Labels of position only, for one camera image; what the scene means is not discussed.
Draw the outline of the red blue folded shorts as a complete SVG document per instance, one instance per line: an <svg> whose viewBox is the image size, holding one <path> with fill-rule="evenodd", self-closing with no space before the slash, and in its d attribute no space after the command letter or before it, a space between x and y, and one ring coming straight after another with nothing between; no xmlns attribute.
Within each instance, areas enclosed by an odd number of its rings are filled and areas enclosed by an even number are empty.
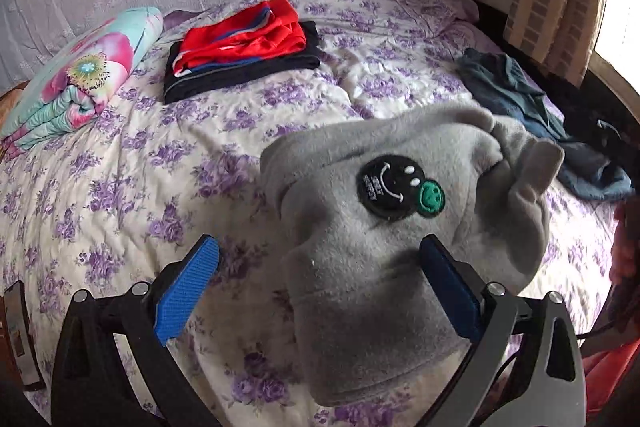
<svg viewBox="0 0 640 427"><path fill-rule="evenodd" d="M303 51L307 37L288 0L251 5L220 22L191 28L171 69L177 78L205 66L224 67Z"/></svg>

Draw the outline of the grey fleece sweatpants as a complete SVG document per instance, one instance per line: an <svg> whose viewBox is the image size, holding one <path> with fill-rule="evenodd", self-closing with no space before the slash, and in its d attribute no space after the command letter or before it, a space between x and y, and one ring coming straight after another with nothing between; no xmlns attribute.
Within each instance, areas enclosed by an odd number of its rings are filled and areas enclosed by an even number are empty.
<svg viewBox="0 0 640 427"><path fill-rule="evenodd" d="M470 103L293 132L260 158L312 399L369 400L460 351L419 265L435 235L485 281L522 291L549 240L559 145Z"/></svg>

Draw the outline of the dark teal blue clothes pile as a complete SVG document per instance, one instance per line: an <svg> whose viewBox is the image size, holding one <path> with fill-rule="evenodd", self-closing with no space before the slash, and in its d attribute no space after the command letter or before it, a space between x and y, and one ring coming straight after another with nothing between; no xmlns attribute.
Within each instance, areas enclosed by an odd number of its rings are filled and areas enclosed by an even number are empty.
<svg viewBox="0 0 640 427"><path fill-rule="evenodd" d="M516 119L537 138L564 150L558 180L570 193L590 202L619 202L634 194L623 168L566 132L561 119L544 105L544 91L527 80L514 58L469 48L457 59L457 72L481 106Z"/></svg>

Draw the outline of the red clothing of person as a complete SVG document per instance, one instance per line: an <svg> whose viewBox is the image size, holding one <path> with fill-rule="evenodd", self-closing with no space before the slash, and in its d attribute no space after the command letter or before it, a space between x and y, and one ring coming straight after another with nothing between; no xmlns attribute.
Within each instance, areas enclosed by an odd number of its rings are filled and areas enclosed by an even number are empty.
<svg viewBox="0 0 640 427"><path fill-rule="evenodd" d="M591 426L639 424L639 199L620 204L614 219L612 295L601 312L613 326L582 347ZM621 291L630 297L613 296Z"/></svg>

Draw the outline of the black folded pants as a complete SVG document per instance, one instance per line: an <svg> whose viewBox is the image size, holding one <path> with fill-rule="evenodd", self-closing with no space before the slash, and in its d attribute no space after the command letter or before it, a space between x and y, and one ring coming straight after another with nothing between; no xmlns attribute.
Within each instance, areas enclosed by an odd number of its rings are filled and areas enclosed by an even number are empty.
<svg viewBox="0 0 640 427"><path fill-rule="evenodd" d="M163 100L168 105L192 98L208 91L233 88L277 74L297 69L316 69L320 66L320 38L316 23L303 20L300 23L306 37L306 46L299 52L281 55L267 60L248 60L231 65L198 66L195 72L177 77L170 62L177 56L179 43L171 46L163 81Z"/></svg>

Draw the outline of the floral pillow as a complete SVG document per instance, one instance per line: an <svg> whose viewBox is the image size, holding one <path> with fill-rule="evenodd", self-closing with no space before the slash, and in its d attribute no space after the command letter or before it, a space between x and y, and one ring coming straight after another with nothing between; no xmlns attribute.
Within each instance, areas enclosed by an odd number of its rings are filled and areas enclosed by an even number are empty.
<svg viewBox="0 0 640 427"><path fill-rule="evenodd" d="M476 23L480 20L480 11L472 0L396 0L413 15L420 15L429 22L443 25L457 20Z"/></svg>

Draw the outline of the purple floral bed sheet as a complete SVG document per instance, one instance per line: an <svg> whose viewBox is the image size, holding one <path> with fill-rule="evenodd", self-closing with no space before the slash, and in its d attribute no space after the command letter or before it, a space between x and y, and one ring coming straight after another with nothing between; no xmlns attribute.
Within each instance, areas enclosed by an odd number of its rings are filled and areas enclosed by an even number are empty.
<svg viewBox="0 0 640 427"><path fill-rule="evenodd" d="M264 0L227 0L195 17L218 22ZM165 105L162 79L184 26L165 32L103 113L1 166L1 283L25 285L40 371L80 288L119 295L152 280L203 234L218 272L169 349L227 426L411 426L454 361L369 401L322 407L303 382L281 281L276 219L257 176L262 150L288 132L393 117L465 101L454 75L488 31L413 15L396 0L288 0L321 36L319 68Z"/></svg>

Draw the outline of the colourful floral folded quilt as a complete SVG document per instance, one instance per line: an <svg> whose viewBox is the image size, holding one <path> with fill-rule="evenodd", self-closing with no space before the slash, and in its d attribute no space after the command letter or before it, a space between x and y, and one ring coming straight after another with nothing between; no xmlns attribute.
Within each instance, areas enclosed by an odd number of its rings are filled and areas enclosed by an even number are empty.
<svg viewBox="0 0 640 427"><path fill-rule="evenodd" d="M66 44L27 83L1 127L1 157L74 132L103 112L163 31L155 6L128 9Z"/></svg>

